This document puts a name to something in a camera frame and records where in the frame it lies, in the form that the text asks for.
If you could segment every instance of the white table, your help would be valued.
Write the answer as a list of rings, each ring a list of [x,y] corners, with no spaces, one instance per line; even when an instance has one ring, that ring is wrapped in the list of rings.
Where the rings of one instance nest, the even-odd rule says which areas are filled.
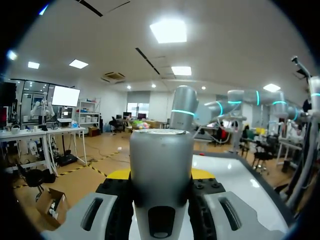
[[[1,132],[0,133],[0,143],[9,142],[9,141],[19,141],[19,140],[23,140],[23,139],[29,139],[29,140],[34,139],[34,138],[42,139],[44,160],[43,161],[36,161],[36,162],[32,162],[32,163],[27,163],[27,164],[22,164],[21,166],[23,168],[30,168],[30,167],[34,167],[34,166],[38,166],[38,165],[44,165],[49,169],[50,173],[53,173],[53,165],[50,162],[46,135],[47,135],[47,132],[42,131],[42,130],[37,130],[37,131],[20,130],[18,134],[12,134],[11,131]],[[18,168],[16,166],[7,167],[6,171],[12,172],[17,169]]]
[[[75,149],[75,156],[77,159],[79,159],[81,162],[83,162],[85,165],[87,165],[87,154],[86,154],[86,146],[85,146],[85,128],[84,127],[63,127],[63,128],[58,128],[56,130],[53,130],[51,128],[48,128],[47,133],[47,140],[49,142],[49,149],[50,149],[50,155],[51,155],[51,159],[53,162],[53,170],[55,172],[56,175],[58,175],[57,172],[57,168],[56,168],[56,164],[55,164],[55,160],[54,160],[54,155],[53,155],[53,151],[52,151],[52,147],[51,147],[51,141],[52,141],[52,137],[54,135],[69,135],[72,134],[73,135],[73,143],[74,143],[74,149]],[[80,157],[78,157],[77,154],[77,144],[76,144],[76,133],[82,134],[82,144],[83,144],[83,153],[84,153],[84,160],[82,160]]]
[[[279,151],[278,151],[278,156],[276,158],[276,166],[284,164],[284,162],[287,160],[288,152],[289,152],[290,148],[294,149],[294,150],[299,150],[299,151],[302,150],[302,148],[300,146],[294,145],[294,144],[290,143],[287,140],[279,140],[279,143],[280,143],[280,147],[279,147]],[[285,151],[285,155],[284,155],[284,161],[279,162],[279,158],[280,158],[280,155],[281,155],[281,150],[282,150],[282,146],[283,145],[286,146],[286,151]]]

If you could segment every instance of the white robot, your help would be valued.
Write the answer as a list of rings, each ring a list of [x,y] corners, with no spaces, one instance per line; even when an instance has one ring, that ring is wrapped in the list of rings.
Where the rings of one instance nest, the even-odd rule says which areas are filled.
[[[30,115],[31,117],[33,117],[34,115],[36,116],[41,116],[41,125],[45,125],[46,124],[46,116],[51,116],[53,117],[55,115],[54,109],[52,107],[52,103],[51,102],[47,102],[46,98],[47,98],[47,92],[44,92],[44,98],[41,102],[37,101],[32,110],[30,111]]]

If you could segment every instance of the ceiling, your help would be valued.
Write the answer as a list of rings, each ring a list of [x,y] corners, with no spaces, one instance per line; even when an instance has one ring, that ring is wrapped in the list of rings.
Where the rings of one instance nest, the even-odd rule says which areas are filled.
[[[75,0],[52,3],[14,49],[18,59],[7,76],[68,85],[101,82],[102,74],[119,72],[126,83],[109,86],[118,91],[128,91],[128,85],[131,91],[190,85],[226,94],[234,88],[262,90],[273,83],[292,102],[302,104],[307,97],[306,81],[293,75],[297,68],[290,59],[297,55],[315,73],[312,57],[291,22],[269,0],[132,0],[115,10],[127,0],[86,1],[103,16]],[[163,18],[183,20],[187,42],[159,44],[149,26]],[[74,59],[88,66],[68,66]],[[28,61],[40,63],[39,69],[28,68]],[[174,76],[171,66],[190,66],[192,76]]]

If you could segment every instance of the computer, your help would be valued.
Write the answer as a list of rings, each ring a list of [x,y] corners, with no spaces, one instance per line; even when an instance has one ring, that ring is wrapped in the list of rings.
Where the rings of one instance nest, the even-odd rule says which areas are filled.
[[[138,119],[141,120],[141,119],[146,119],[147,118],[147,114],[145,113],[138,113]]]
[[[128,111],[124,111],[123,112],[123,119],[126,120],[127,117],[131,116],[131,112],[128,112]]]

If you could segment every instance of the office chair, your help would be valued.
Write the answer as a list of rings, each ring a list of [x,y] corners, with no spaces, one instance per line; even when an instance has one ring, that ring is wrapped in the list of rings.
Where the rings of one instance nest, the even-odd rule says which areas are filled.
[[[272,160],[275,157],[275,148],[272,145],[267,143],[262,143],[260,141],[255,142],[255,150],[254,159],[252,162],[252,168],[257,172],[260,169],[260,173],[266,171],[267,175],[269,175],[269,171],[267,170],[266,161]]]
[[[31,169],[26,171],[20,164],[16,164],[16,166],[20,174],[24,177],[26,184],[31,188],[38,188],[39,193],[35,197],[35,201],[37,201],[44,191],[44,188],[41,186],[41,184],[45,182],[45,174],[39,169]]]
[[[112,132],[113,131],[114,132],[116,132],[116,131],[121,132],[124,129],[123,123],[120,121],[117,121],[114,116],[112,117],[112,121],[110,121],[109,124],[114,127],[114,130],[112,130]]]
[[[50,173],[49,169],[45,169],[43,171],[39,169],[26,170],[18,163],[16,163],[16,166],[20,174],[24,177],[26,184],[31,188],[38,188],[39,193],[36,195],[35,201],[39,199],[40,195],[44,191],[44,188],[41,186],[41,184],[52,184],[56,180],[56,175]]]

